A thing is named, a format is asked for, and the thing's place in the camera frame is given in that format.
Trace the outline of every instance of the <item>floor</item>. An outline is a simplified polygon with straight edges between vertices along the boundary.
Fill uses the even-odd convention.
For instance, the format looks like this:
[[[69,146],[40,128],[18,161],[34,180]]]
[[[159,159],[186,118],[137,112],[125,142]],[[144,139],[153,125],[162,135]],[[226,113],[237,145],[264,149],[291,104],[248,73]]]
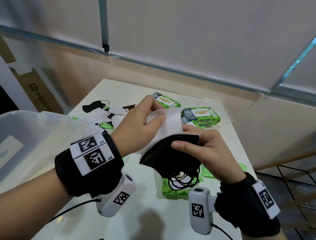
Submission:
[[[257,173],[257,177],[263,181],[272,195],[278,206],[281,206],[285,202],[291,201],[292,197],[289,193],[286,185],[281,178],[272,177],[268,175],[262,175]],[[316,186],[310,186],[297,182],[288,182],[294,197],[298,195],[307,194],[316,191]],[[316,207],[316,200],[313,202],[306,203],[305,205],[310,207]],[[310,209],[302,209],[307,218],[316,219],[316,211]],[[281,225],[294,224],[297,222],[305,222],[306,219],[298,207],[290,208],[285,211],[281,211],[278,215]],[[284,234],[288,240],[315,240],[316,239],[316,229],[299,229],[299,233],[294,228],[282,227]]]

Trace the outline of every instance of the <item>white wall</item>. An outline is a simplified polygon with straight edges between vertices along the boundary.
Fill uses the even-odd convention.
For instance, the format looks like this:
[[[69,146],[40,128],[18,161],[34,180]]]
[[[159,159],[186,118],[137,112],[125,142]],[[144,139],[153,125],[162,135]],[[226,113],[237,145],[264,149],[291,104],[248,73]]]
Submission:
[[[278,98],[93,54],[52,43],[2,33],[19,74],[34,67],[68,113],[103,78],[189,94],[223,103],[254,167],[316,148],[316,108]]]

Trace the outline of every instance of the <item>hand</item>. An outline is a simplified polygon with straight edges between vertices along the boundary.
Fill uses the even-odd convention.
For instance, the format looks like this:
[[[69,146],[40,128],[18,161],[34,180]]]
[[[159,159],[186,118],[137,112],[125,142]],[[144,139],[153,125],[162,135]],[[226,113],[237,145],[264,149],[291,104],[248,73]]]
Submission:
[[[147,117],[157,109],[163,109],[163,106],[152,96],[147,95],[135,108],[128,112],[113,131],[111,137],[122,158],[146,147],[156,136],[165,121],[165,115],[159,115],[149,123],[147,123]]]
[[[224,183],[245,179],[246,174],[236,162],[217,130],[203,130],[192,125],[182,125],[184,132],[199,134],[201,146],[184,141],[174,141],[171,147],[188,153],[201,161],[215,178]]]

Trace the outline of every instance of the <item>white table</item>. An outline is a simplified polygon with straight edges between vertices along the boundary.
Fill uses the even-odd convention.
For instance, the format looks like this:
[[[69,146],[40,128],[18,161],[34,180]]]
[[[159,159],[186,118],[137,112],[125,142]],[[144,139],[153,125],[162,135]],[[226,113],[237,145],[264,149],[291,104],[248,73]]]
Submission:
[[[103,79],[69,115],[84,116],[86,113],[82,111],[82,105],[89,105],[96,100],[108,100],[112,106],[127,106],[139,103],[146,95],[154,92],[160,92],[180,101],[181,107],[200,107],[206,104],[202,99],[195,99],[194,104],[200,102],[200,105],[187,106],[189,104],[187,96]],[[219,130],[236,160],[245,164],[248,172],[255,176],[233,125],[219,123],[213,128]],[[194,232],[190,226],[188,201],[164,198],[161,193],[161,176],[152,168],[140,165],[139,157],[138,154],[131,154],[125,163],[124,170],[137,183],[137,189],[116,216],[102,217],[98,214],[94,203],[86,204],[67,214],[55,239],[228,240],[227,236],[218,229],[213,229],[210,236]],[[216,179],[204,178],[204,182],[199,183],[199,186],[209,188],[211,194],[215,195],[219,191],[220,183]],[[91,199],[90,196],[86,194],[76,198],[75,203],[89,199]],[[214,223],[224,229],[234,240],[241,239],[239,229],[236,230],[217,213],[214,213],[213,216]]]

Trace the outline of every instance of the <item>clear plastic box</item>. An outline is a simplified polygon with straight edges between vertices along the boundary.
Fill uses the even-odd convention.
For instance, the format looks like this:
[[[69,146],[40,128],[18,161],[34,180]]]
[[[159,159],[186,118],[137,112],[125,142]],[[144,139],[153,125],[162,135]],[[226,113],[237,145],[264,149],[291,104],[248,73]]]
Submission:
[[[95,134],[86,122],[45,111],[8,112],[0,115],[0,126],[0,193],[54,168],[55,156],[70,143]],[[54,239],[62,220],[50,222],[33,239]]]

